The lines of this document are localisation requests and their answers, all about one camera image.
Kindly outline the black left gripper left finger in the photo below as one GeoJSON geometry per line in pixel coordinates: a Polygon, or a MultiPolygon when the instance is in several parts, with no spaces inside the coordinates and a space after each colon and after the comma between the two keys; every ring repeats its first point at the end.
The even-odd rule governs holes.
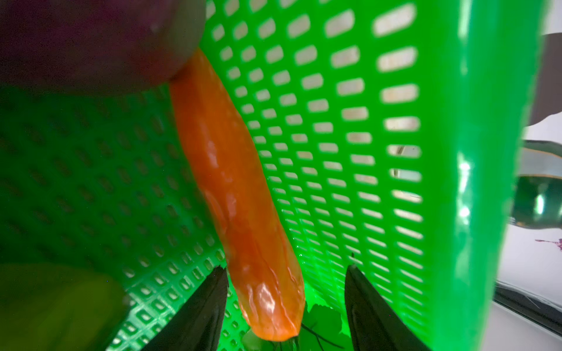
{"type": "Polygon", "coordinates": [[[225,317],[227,297],[227,270],[216,266],[143,351],[216,350],[225,317]]]}

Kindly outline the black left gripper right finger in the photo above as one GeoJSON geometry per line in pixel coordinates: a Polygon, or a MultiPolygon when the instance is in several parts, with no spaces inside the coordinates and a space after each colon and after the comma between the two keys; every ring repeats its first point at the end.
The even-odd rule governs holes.
{"type": "Polygon", "coordinates": [[[345,275],[345,308],[355,350],[430,350],[355,265],[345,275]]]}

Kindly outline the purple onion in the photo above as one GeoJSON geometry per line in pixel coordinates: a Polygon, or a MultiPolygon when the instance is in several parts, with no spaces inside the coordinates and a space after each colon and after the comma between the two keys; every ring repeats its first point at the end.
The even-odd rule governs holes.
{"type": "Polygon", "coordinates": [[[169,81],[194,54],[204,1],[3,1],[1,81],[128,94],[169,81]]]}

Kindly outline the orange carrot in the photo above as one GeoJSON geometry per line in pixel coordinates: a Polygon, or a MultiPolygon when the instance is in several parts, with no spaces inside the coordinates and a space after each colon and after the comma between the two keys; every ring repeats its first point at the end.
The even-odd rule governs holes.
{"type": "Polygon", "coordinates": [[[169,89],[181,147],[212,215],[241,313],[261,339],[296,337],[304,279],[242,117],[201,50],[169,89]]]}

